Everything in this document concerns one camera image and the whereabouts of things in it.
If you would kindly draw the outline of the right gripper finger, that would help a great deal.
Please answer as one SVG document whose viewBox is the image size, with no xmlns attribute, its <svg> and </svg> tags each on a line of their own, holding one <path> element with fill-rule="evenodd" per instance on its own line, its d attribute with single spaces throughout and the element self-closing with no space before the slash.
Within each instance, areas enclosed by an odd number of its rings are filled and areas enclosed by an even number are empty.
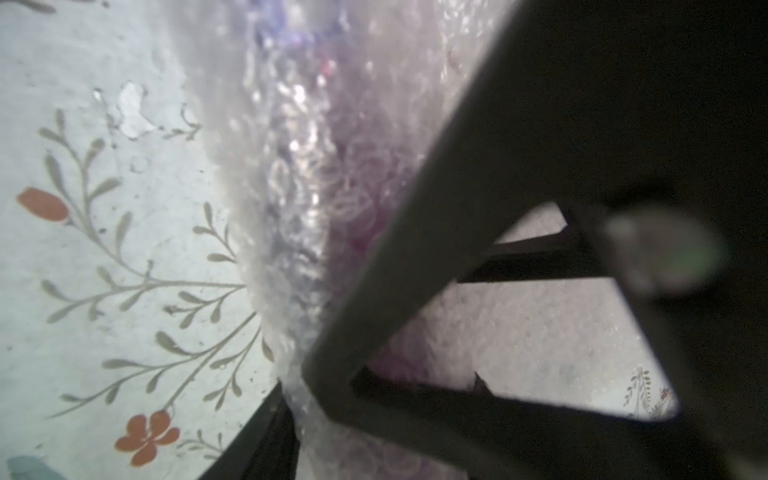
<svg viewBox="0 0 768 480">
<path fill-rule="evenodd" d="M 294 480 L 300 452 L 294 416 L 277 383 L 200 480 Z"/>
</svg>

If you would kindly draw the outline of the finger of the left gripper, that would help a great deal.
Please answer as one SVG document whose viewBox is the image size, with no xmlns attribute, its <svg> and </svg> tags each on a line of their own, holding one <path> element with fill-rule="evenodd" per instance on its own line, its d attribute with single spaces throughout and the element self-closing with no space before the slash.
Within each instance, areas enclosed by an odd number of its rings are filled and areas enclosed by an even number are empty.
<svg viewBox="0 0 768 480">
<path fill-rule="evenodd" d="M 679 402 L 643 422 L 382 378 L 450 282 L 614 279 Z M 478 479 L 767 475 L 767 5 L 518 1 L 307 355 L 334 422 Z"/>
</svg>

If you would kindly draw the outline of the purple glass bottle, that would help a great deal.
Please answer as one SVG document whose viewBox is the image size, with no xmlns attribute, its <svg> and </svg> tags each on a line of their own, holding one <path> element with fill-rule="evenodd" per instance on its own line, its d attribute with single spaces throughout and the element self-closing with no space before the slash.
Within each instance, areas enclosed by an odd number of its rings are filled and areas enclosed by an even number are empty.
<svg viewBox="0 0 768 480">
<path fill-rule="evenodd" d="M 241 255 L 285 384 L 423 163 L 442 120 L 437 1 L 252 1 Z"/>
</svg>

